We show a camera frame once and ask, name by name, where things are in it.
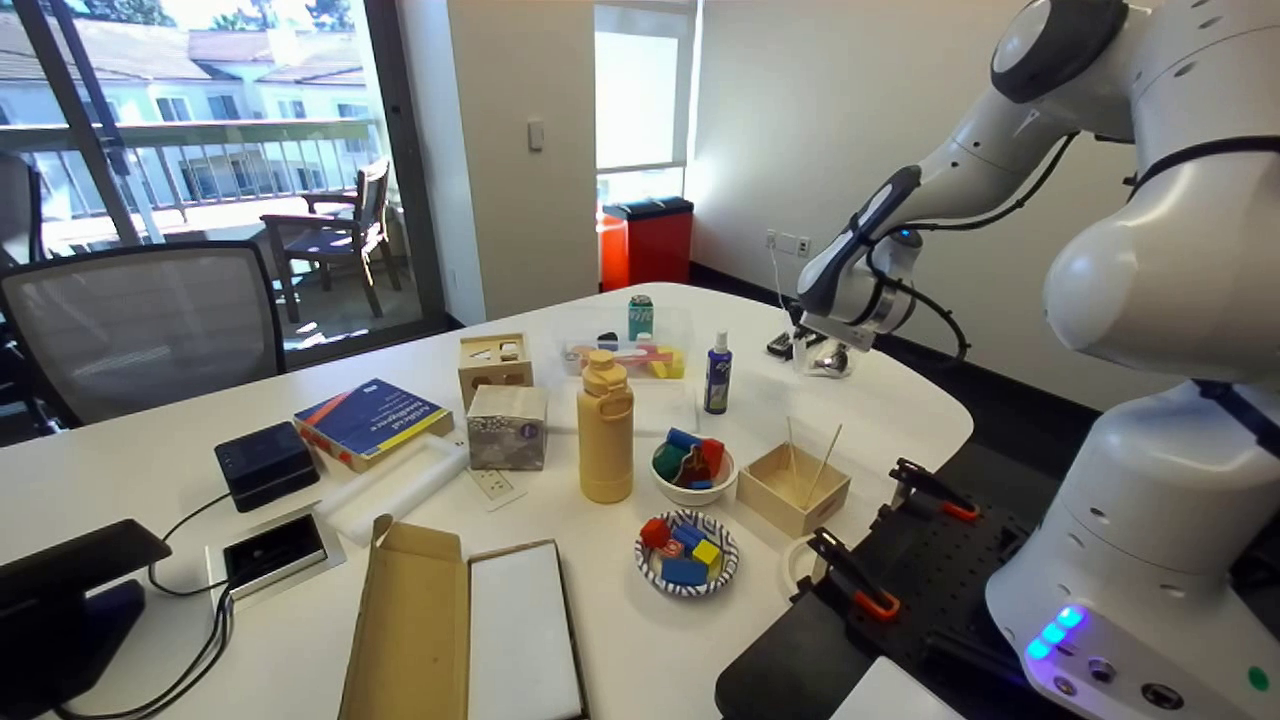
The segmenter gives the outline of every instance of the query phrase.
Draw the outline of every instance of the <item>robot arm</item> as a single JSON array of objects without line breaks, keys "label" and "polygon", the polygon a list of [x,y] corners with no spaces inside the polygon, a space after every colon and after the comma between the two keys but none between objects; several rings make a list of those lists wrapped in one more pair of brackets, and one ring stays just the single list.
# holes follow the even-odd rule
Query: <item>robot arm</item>
[{"label": "robot arm", "polygon": [[1072,130],[1034,105],[983,92],[922,166],[893,174],[849,227],[799,268],[799,324],[874,348],[914,313],[916,221],[995,214]]},{"label": "robot arm", "polygon": [[[1280,512],[1277,59],[1277,0],[1027,0],[995,87],[799,274],[803,324],[868,344],[904,320],[916,223],[993,214],[1078,130],[1136,143],[1142,183],[1064,246],[1043,318],[1072,351],[1198,386],[1110,410],[983,585],[1026,682],[1079,718],[1280,718],[1248,685],[1280,646],[1228,585]],[[1072,654],[1064,612],[1089,615]]]}]

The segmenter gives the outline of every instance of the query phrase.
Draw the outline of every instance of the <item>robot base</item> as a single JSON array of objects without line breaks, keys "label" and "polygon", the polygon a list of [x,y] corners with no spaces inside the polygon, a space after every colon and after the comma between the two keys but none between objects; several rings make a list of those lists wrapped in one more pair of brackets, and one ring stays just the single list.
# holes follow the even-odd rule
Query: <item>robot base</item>
[{"label": "robot base", "polygon": [[1104,411],[983,590],[1027,685],[1078,718],[1280,718],[1280,646],[1228,585],[1277,497],[1280,460],[1194,386]]},{"label": "robot base", "polygon": [[1174,593],[1144,565],[1085,582],[1059,542],[1040,527],[989,582],[989,612],[1040,697],[1110,720],[1280,718],[1280,649],[1228,585]]}]

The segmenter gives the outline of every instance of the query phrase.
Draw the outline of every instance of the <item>lid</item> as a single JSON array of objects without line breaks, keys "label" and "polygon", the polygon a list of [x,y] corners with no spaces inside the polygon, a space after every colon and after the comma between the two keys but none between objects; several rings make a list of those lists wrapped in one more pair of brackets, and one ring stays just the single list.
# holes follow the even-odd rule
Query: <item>lid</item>
[{"label": "lid", "polygon": [[613,351],[587,351],[585,392],[587,396],[629,392],[629,367]]},{"label": "lid", "polygon": [[635,202],[635,204],[604,204],[604,215],[692,215],[692,204],[686,197],[662,197],[662,202]]}]

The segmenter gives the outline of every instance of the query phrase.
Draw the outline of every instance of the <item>small box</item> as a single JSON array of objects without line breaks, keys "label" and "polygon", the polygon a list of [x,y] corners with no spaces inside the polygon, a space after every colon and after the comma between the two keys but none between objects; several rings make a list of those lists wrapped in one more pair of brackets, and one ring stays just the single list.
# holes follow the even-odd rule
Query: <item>small box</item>
[{"label": "small box", "polygon": [[526,332],[466,335],[456,382],[466,387],[466,410],[473,403],[479,386],[534,386]]},{"label": "small box", "polygon": [[752,506],[788,538],[820,527],[849,497],[849,477],[798,445],[778,445],[740,477],[740,506]]},{"label": "small box", "polygon": [[539,474],[549,448],[549,399],[539,387],[479,386],[467,410],[476,474]]},{"label": "small box", "polygon": [[317,455],[293,423],[273,423],[247,437],[234,437],[214,448],[236,512],[273,506],[321,482]]}]

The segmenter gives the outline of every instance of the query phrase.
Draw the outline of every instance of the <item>smartphone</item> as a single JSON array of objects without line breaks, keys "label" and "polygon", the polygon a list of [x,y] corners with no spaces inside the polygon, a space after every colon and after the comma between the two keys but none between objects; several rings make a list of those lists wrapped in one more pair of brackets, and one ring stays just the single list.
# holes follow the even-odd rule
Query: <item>smartphone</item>
[{"label": "smartphone", "polygon": [[317,516],[297,516],[224,550],[234,601],[324,560]]}]

